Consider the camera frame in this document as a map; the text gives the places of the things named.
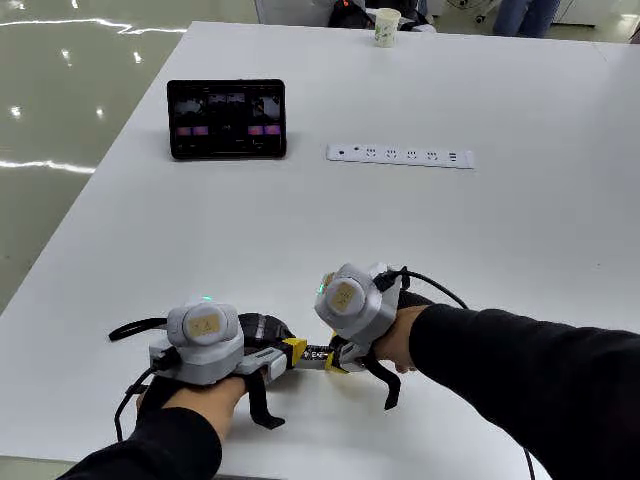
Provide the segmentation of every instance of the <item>white surface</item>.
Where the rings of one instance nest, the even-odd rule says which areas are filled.
[[[393,49],[372,43],[192,25],[0,318],[0,454],[79,459],[111,442],[156,333],[111,345],[107,332],[194,292],[326,341],[315,289],[346,261],[406,263],[474,308],[638,330],[640,50],[402,32]],[[274,77],[287,85],[286,159],[171,161],[168,80]],[[324,159],[327,143],[358,139],[464,145],[482,162]],[[419,376],[387,413],[366,374],[293,372],[273,387],[287,425],[263,430],[242,403],[224,472],[526,478],[506,434]]]

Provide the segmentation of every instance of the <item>cable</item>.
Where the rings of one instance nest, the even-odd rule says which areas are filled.
[[[522,447],[522,449],[524,450],[524,457],[527,459],[527,467],[529,467],[529,477],[531,477],[531,480],[536,480],[536,472],[533,469],[531,454],[529,453],[529,450],[527,450],[526,448]]]
[[[147,330],[158,328],[166,324],[166,318],[146,318],[144,320],[127,323],[126,325],[118,327],[111,332],[109,334],[109,340],[117,342],[123,338],[127,338],[141,332],[146,332]]]
[[[407,267],[403,267],[401,270],[389,270],[389,271],[383,272],[377,275],[373,279],[373,283],[375,284],[376,287],[378,287],[378,290],[380,290],[381,292],[384,292],[393,286],[393,284],[395,283],[398,277],[403,277],[403,287],[402,287],[403,289],[406,289],[409,287],[408,282],[407,283],[404,282],[405,278],[407,277],[417,278],[435,287],[436,289],[440,290],[442,293],[444,293],[449,298],[454,300],[464,310],[469,310],[469,307],[467,307],[467,304],[464,303],[460,297],[458,297],[455,293],[453,293],[451,290],[446,288],[444,285],[441,285],[435,280],[432,280],[429,277],[422,275],[420,273],[410,272],[407,270]],[[531,480],[536,480],[536,472],[533,469],[533,461],[531,460],[531,453],[529,453],[529,450],[527,450],[524,447],[522,447],[522,450],[524,450],[524,457],[527,461],[527,467],[529,468],[529,477]]]
[[[149,375],[157,371],[158,371],[158,367],[156,367],[155,365],[147,368],[144,371],[144,373],[140,375],[138,379],[135,382],[133,382],[129,388],[127,388],[127,391],[124,394],[124,398],[122,399],[122,402],[120,402],[120,405],[118,405],[116,414],[113,417],[113,422],[116,425],[116,437],[118,438],[119,442],[122,441],[122,425],[120,424],[120,415],[122,415],[122,411],[124,410],[124,407],[127,406],[127,403],[129,403],[129,400],[131,400],[131,397],[133,397],[136,394],[136,392],[140,388],[140,385],[142,385],[142,382],[144,382]]]
[[[180,364],[180,362],[182,361],[182,359],[180,358],[180,353],[178,352],[178,349],[176,347],[169,347],[166,350],[163,350],[161,352],[161,355],[161,357],[154,359],[152,365],[147,368],[142,373],[142,375],[140,375],[138,379],[129,386],[129,388],[127,388],[122,402],[120,402],[120,405],[118,405],[118,408],[116,409],[116,414],[113,417],[113,422],[116,425],[116,437],[119,442],[122,441],[122,425],[120,424],[120,415],[122,415],[122,411],[127,406],[127,403],[129,403],[129,400],[131,400],[131,397],[133,397],[135,394],[141,393],[140,387],[149,375],[152,375],[155,372],[161,370],[168,370]]]
[[[400,276],[413,277],[413,278],[422,280],[423,282],[428,283],[429,285],[440,290],[442,293],[447,295],[449,298],[451,298],[453,301],[455,301],[458,305],[460,305],[465,310],[469,309],[469,307],[467,307],[467,304],[464,303],[460,299],[460,297],[458,297],[455,293],[453,293],[447,287],[445,287],[444,285],[440,285],[435,280],[432,280],[429,277],[422,275],[420,273],[410,272],[405,269],[402,269],[399,271],[389,270],[388,272],[381,273],[376,278],[374,278],[373,283],[376,285],[376,287],[378,287],[378,290],[380,290],[381,292],[384,292],[385,290],[388,290],[389,288],[391,288],[395,283],[396,278]]]

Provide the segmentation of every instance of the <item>person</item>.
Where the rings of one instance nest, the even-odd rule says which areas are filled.
[[[502,0],[493,33],[503,37],[543,38],[559,6],[560,0]]]
[[[501,310],[414,306],[398,311],[374,352],[399,372],[417,368],[470,402],[554,480],[638,476],[638,335]],[[244,393],[239,378],[179,390],[128,440],[89,455],[61,478],[208,480]]]

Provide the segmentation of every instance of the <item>power strip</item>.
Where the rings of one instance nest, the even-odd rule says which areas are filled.
[[[421,165],[423,167],[475,168],[473,152],[468,150],[403,148],[392,145],[328,145],[327,160]]]

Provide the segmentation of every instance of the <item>beige label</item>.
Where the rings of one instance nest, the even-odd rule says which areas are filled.
[[[351,302],[355,291],[356,289],[352,285],[349,285],[348,283],[341,283],[331,299],[331,305],[333,305],[333,308],[339,312],[344,312],[349,306],[349,302]]]
[[[193,338],[219,331],[220,319],[215,313],[207,315],[206,317],[192,318],[189,320],[189,335]]]

